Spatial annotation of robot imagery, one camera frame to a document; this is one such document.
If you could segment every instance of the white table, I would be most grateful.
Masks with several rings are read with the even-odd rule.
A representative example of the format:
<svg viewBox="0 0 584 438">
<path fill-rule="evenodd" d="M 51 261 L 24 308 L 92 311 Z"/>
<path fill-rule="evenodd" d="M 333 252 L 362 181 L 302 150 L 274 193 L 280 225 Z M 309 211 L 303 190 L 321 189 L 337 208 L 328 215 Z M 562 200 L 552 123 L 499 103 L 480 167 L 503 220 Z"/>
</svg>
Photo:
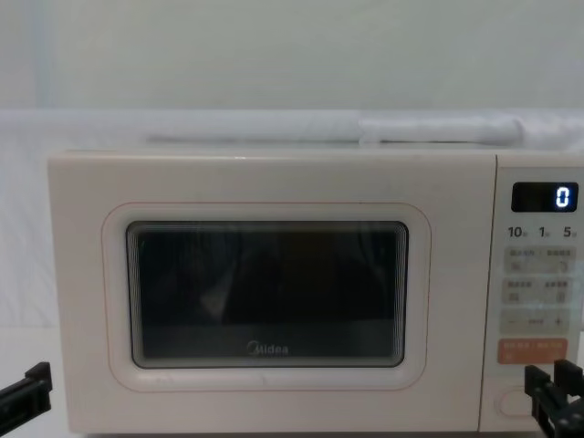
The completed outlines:
<svg viewBox="0 0 584 438">
<path fill-rule="evenodd" d="M 579 363 L 584 364 L 584 338 L 580 341 Z M 70 438 L 82 437 L 76 433 L 68 431 L 67 409 L 65 405 L 65 392 L 63 387 L 63 368 L 61 361 L 60 342 L 57 328 L 0 328 L 0 355 L 2 367 L 0 368 L 0 388 L 3 388 L 14 381 L 19 381 L 24 377 L 24 372 L 30 367 L 36 365 L 42 360 L 51 363 L 53 375 L 53 391 L 51 392 L 52 410 L 35 418 L 35 420 L 21 426 L 19 429 L 12 431 L 7 438 Z M 295 438 L 308 438 L 311 434 L 294 434 Z M 388 438 L 431 438 L 438 436 L 440 438 L 467 438 L 477 437 L 477 433 L 422 433 L 422 434 L 404 434 L 390 433 L 384 436 Z M 201 435 L 91 435 L 92 438 L 171 438 Z M 320 435 L 332 438 L 334 434 Z M 342 434 L 342 438 L 356 438 L 358 434 Z M 540 433 L 500 433 L 483 435 L 490 438 L 540 438 Z"/>
</svg>

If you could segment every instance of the black clamp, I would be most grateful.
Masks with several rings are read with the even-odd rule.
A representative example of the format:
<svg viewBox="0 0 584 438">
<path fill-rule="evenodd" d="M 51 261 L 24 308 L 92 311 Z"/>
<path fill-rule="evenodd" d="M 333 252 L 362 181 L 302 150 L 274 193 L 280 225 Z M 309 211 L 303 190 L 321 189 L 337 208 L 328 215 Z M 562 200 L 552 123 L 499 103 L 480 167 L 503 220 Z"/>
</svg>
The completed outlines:
<svg viewBox="0 0 584 438">
<path fill-rule="evenodd" d="M 525 392 L 531 415 L 547 438 L 584 437 L 584 378 L 569 360 L 554 362 L 554 381 L 535 365 L 526 366 Z M 569 396 L 578 396 L 570 402 Z"/>
<path fill-rule="evenodd" d="M 40 362 L 17 383 L 0 391 L 0 436 L 51 409 L 51 367 Z"/>
</svg>

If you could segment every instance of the button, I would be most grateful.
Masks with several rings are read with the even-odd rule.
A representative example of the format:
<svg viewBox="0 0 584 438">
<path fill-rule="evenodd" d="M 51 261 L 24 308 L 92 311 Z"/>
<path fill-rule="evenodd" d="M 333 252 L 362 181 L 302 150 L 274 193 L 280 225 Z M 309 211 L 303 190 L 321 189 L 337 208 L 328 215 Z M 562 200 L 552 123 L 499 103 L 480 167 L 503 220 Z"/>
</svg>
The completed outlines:
<svg viewBox="0 0 584 438">
<path fill-rule="evenodd" d="M 530 417 L 531 399 L 521 388 L 504 392 L 496 404 L 499 411 L 508 417 Z"/>
<path fill-rule="evenodd" d="M 501 311 L 499 331 L 504 335 L 565 335 L 569 330 L 567 309 L 515 309 Z"/>
<path fill-rule="evenodd" d="M 565 335 L 569 329 L 569 310 L 550 311 L 546 318 L 545 332 L 550 335 Z"/>
<path fill-rule="evenodd" d="M 506 335 L 524 333 L 526 331 L 525 319 L 524 310 L 505 309 L 501 312 L 499 331 Z"/>
<path fill-rule="evenodd" d="M 558 339 L 500 339 L 497 361 L 503 365 L 554 363 L 565 359 L 568 341 Z"/>
<path fill-rule="evenodd" d="M 550 278 L 541 280 L 541 296 L 547 304 L 563 305 L 571 301 L 572 280 L 569 278 Z"/>
<path fill-rule="evenodd" d="M 503 280 L 501 291 L 503 304 L 526 304 L 540 301 L 542 296 L 539 295 L 538 286 L 534 278 L 506 278 Z"/>
<path fill-rule="evenodd" d="M 572 246 L 509 247 L 505 251 L 509 274 L 564 274 L 574 269 L 576 248 Z"/>
</svg>

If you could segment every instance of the dark glass window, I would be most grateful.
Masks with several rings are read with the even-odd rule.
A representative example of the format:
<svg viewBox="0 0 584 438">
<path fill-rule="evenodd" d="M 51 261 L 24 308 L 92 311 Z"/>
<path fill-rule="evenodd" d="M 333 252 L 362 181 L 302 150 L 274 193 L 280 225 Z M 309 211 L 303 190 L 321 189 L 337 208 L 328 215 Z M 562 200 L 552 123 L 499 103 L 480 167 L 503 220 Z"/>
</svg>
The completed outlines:
<svg viewBox="0 0 584 438">
<path fill-rule="evenodd" d="M 132 356 L 143 368 L 393 367 L 408 231 L 397 222 L 135 222 Z"/>
</svg>

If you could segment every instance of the white microwave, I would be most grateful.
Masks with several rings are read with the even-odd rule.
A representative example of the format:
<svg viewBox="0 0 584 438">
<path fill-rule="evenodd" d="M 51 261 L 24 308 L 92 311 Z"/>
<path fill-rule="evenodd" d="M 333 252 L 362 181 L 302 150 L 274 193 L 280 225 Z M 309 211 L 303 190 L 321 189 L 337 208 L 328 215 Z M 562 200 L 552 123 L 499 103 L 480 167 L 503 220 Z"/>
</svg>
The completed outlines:
<svg viewBox="0 0 584 438">
<path fill-rule="evenodd" d="M 525 431 L 574 360 L 584 155 L 456 145 L 49 161 L 83 433 Z"/>
</svg>

